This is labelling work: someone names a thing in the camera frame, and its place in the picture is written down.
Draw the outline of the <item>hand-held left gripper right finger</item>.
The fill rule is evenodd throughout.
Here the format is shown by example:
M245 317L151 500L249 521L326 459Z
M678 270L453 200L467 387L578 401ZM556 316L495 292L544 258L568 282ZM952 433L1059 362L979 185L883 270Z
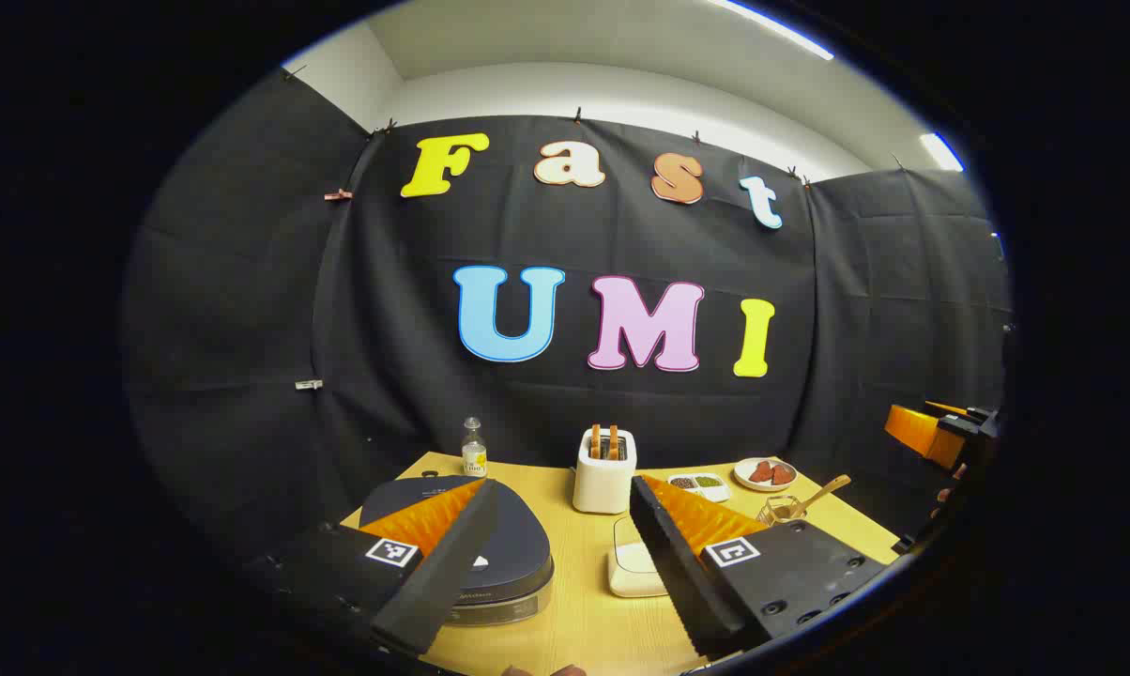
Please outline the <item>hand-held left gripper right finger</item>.
M805 521L767 525L637 475L631 519L696 653L710 660L794 634L883 563Z

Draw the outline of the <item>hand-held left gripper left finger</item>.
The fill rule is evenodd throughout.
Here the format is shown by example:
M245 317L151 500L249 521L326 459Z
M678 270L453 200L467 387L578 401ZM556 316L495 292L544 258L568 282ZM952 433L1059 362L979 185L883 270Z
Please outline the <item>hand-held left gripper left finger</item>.
M496 517L494 483L475 479L359 528L320 525L247 560L247 580L339 645L420 657Z

